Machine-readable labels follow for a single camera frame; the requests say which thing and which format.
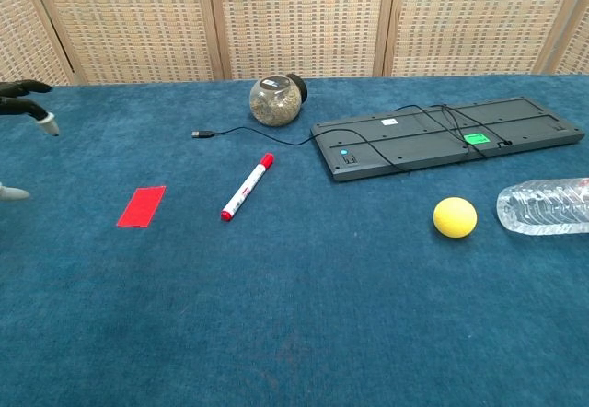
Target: woven room divider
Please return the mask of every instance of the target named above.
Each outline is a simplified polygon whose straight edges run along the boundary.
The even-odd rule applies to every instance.
[[[371,76],[381,0],[214,0],[233,78]]]
[[[385,74],[529,73],[563,0],[401,0]]]
[[[49,83],[589,72],[589,0],[0,0],[0,76]]]
[[[36,78],[52,85],[73,80],[40,0],[0,0],[0,81]]]
[[[202,0],[45,1],[90,84],[223,78]]]
[[[557,68],[558,73],[589,71],[589,7],[586,7]]]

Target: plastic water bottle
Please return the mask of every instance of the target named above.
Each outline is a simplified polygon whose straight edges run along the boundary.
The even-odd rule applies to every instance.
[[[532,180],[505,188],[497,198],[497,216],[521,234],[589,232],[589,178]]]

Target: red paper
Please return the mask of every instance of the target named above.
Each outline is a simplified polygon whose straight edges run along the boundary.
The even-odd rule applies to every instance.
[[[118,227],[148,227],[161,202],[166,186],[137,188],[122,213]]]

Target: black robotic finger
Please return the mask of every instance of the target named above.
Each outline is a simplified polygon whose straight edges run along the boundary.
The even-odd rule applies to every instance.
[[[38,80],[18,80],[16,82],[0,82],[0,97],[19,97],[26,96],[30,92],[45,93],[52,90],[47,85]]]
[[[37,103],[28,99],[11,99],[0,97],[0,115],[28,114],[50,135],[59,135],[59,128],[52,113],[47,112]]]

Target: red marker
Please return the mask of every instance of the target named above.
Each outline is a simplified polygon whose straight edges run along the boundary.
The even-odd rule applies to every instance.
[[[254,189],[258,181],[261,179],[261,176],[264,175],[264,172],[268,170],[271,166],[272,162],[274,161],[274,155],[266,154],[258,163],[258,166],[251,171],[249,177],[243,182],[239,190],[233,196],[229,203],[223,208],[221,211],[221,218],[225,221],[229,221],[233,218],[233,215],[236,214],[237,209],[239,206],[246,201],[249,193]]]

